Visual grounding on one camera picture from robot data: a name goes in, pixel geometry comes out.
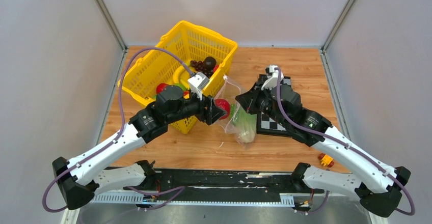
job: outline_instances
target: wooden tabletop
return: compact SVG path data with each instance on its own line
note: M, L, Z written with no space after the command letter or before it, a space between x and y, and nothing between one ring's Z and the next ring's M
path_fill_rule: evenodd
M131 47L127 60L141 48ZM338 126L317 49L239 48L229 77L249 89L270 64L279 65L284 75L291 77L292 87L300 94L304 107L317 111ZM127 93L123 92L122 98L128 121L142 108ZM102 139L114 134L120 126L116 94ZM257 135L255 141L244 149L233 135L225 134L221 126L197 122L187 135L169 127L167 133L126 154L113 165L127 166L147 159L156 160L157 168L291 172L299 162L320 167L319 154L319 151L293 139L267 135ZM347 172L339 163L335 163L331 170Z

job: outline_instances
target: red fruit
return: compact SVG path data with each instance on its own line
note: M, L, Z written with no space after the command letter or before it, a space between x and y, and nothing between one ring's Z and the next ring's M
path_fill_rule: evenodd
M213 68L213 73L215 73L216 72L216 70L219 68L219 65L216 65L214 68Z
M161 93L165 89L166 86L168 86L168 84L166 84L166 83L161 83L161 84L157 85L156 94Z
M231 111L231 106L229 105L229 102L227 100L225 100L225 99L218 98L218 99L214 100L214 104L217 107L219 107L219 108L221 108L221 109L223 109L223 110L225 110L227 112L227 114L224 115L224 116L222 116L220 119L223 120L223 119L228 118L229 113Z

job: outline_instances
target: yellow basket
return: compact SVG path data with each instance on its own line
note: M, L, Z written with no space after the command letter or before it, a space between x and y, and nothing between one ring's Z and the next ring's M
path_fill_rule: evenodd
M221 34L187 21L178 22L168 33L160 38L156 45L166 49L181 60L204 60L212 56L219 64L219 69L211 76L210 82L203 89L205 95L215 96L224 84L224 75L228 74L232 58L237 51L237 43ZM122 90L129 93L141 106L146 107L154 101L156 87L164 82L173 85L173 74L180 67L178 61L166 53L151 50L139 58L126 73ZM187 134L197 121L190 117L171 125Z

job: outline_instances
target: gray wall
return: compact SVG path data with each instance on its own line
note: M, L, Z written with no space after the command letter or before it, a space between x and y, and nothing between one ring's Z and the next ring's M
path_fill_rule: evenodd
M347 0L104 0L129 45L154 45L180 20L242 46L322 45Z
M432 0L358 0L330 47L329 63L352 139L412 171L417 214L391 224L430 223ZM408 202L400 205L408 210Z
M95 145L121 50L93 0L0 0L0 26L0 222L59 223L51 162Z

